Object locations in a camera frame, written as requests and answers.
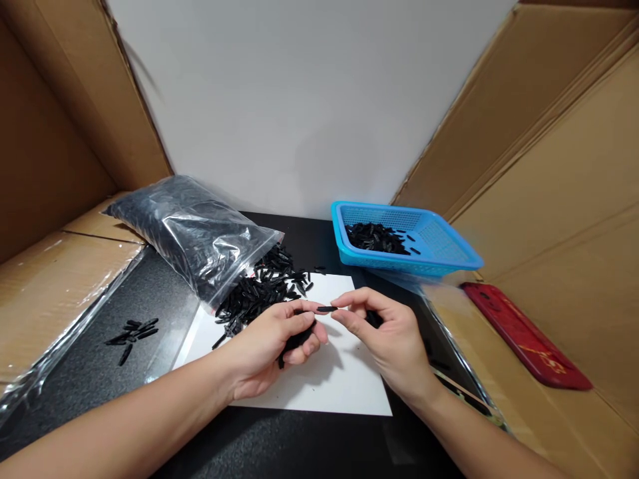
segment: black tabletop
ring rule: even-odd
[[[478,394],[421,298],[339,260],[332,223],[246,214],[286,233],[297,268],[326,266],[350,275],[415,310],[431,360]],[[0,460],[78,415],[170,370],[198,302],[187,284],[155,253],[111,295],[91,325],[45,381],[0,429]],[[136,344],[125,367],[121,351],[103,345],[129,320],[160,318],[160,332]],[[392,417],[228,407],[155,475],[158,478],[363,476],[462,477],[430,430],[389,389]],[[126,433],[126,425],[120,425]]]

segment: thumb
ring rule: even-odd
[[[284,328],[286,339],[306,331],[311,327],[314,319],[315,313],[312,311],[306,311],[301,315],[291,316],[290,318],[282,320],[282,327]]]
[[[360,338],[362,343],[367,346],[370,339],[372,339],[372,335],[375,334],[375,328],[364,318],[357,316],[353,311],[338,309],[331,314],[331,318],[335,319],[351,333]]]

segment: left hand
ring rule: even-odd
[[[318,313],[319,306],[322,305],[303,299],[272,305],[217,350],[233,376],[231,400],[259,396],[280,377],[277,358],[286,340],[308,329],[315,314],[327,314]],[[306,312],[295,315],[296,309]],[[317,322],[302,346],[284,354],[285,369],[304,364],[320,349],[320,343],[328,344],[328,334],[324,325]]]

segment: clear ziplock bag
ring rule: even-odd
[[[284,236],[183,175],[126,195],[103,213],[144,237],[211,309]]]

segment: white wall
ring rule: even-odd
[[[390,201],[514,2],[109,5],[177,173],[240,209],[329,218]]]

